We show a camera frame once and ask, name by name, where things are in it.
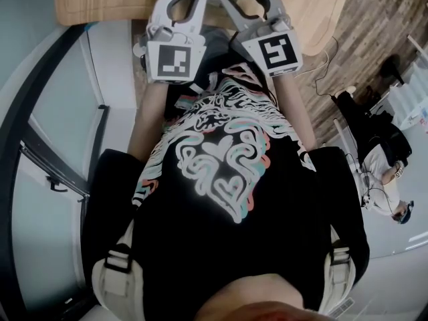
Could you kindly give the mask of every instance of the pants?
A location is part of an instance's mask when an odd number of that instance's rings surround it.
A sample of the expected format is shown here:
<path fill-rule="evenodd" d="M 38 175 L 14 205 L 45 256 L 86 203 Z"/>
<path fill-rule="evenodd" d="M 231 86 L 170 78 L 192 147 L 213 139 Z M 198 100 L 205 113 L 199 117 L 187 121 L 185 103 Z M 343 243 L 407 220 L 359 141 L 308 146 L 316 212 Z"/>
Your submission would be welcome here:
<path fill-rule="evenodd" d="M 358 161 L 364 161 L 368 153 L 379 145 L 380 138 L 372 120 L 364 113 L 363 109 L 355 103 L 348 92 L 343 92 L 336 101 L 343 117 L 348 123 L 349 129 L 355 138 Z"/>

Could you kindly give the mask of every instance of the white shoe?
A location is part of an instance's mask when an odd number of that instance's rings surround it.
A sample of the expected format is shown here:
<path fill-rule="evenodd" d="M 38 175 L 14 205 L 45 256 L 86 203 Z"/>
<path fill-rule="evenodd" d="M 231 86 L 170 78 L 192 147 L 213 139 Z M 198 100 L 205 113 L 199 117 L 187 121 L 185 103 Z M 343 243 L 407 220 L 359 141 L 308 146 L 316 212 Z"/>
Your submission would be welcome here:
<path fill-rule="evenodd" d="M 351 98 L 354 98 L 354 93 L 356 92 L 356 87 L 355 86 L 349 86 L 346 87 L 345 89 L 341 89 L 338 92 L 334 93 L 334 97 L 338 98 L 339 95 L 341 95 L 341 93 L 343 92 L 348 92 Z"/>

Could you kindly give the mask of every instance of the heart design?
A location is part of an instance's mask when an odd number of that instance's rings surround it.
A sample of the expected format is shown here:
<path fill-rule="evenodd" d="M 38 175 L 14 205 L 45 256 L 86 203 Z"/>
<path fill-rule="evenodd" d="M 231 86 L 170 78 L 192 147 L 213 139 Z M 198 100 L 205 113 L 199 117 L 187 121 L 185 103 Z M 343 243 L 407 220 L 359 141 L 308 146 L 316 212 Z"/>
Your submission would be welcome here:
<path fill-rule="evenodd" d="M 226 152 L 231 148 L 233 143 L 233 137 L 231 135 L 223 137 L 219 144 L 213 144 L 212 142 L 204 142 L 202 149 L 211 156 L 217 157 L 223 162 Z"/>

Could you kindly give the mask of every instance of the wooden table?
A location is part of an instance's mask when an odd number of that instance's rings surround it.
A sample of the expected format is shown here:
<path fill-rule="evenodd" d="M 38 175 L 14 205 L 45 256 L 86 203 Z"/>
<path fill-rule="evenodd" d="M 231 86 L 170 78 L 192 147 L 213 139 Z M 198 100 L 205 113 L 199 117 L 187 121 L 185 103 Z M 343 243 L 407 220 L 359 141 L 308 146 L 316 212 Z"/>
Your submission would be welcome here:
<path fill-rule="evenodd" d="M 148 19 L 156 0 L 55 0 L 58 21 L 75 25 L 113 19 Z M 331 39 L 345 0 L 283 0 L 287 13 L 296 28 L 302 51 L 317 55 Z M 262 15 L 262 7 L 255 0 L 238 0 L 243 10 Z M 185 4 L 175 9 L 175 17 L 184 15 Z M 208 6 L 204 23 L 235 29 L 224 9 Z"/>

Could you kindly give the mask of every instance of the floor vent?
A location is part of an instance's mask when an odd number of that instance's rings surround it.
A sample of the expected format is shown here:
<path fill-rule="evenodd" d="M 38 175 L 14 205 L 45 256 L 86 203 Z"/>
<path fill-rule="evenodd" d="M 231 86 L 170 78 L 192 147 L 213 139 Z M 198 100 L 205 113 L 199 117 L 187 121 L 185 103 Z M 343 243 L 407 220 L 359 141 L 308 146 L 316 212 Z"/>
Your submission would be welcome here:
<path fill-rule="evenodd" d="M 339 317 L 345 313 L 350 307 L 354 305 L 354 300 L 352 298 L 347 298 L 345 301 L 342 302 L 341 305 L 335 307 L 335 309 L 332 310 L 332 312 L 329 314 L 329 316 L 333 319 L 339 319 Z"/>

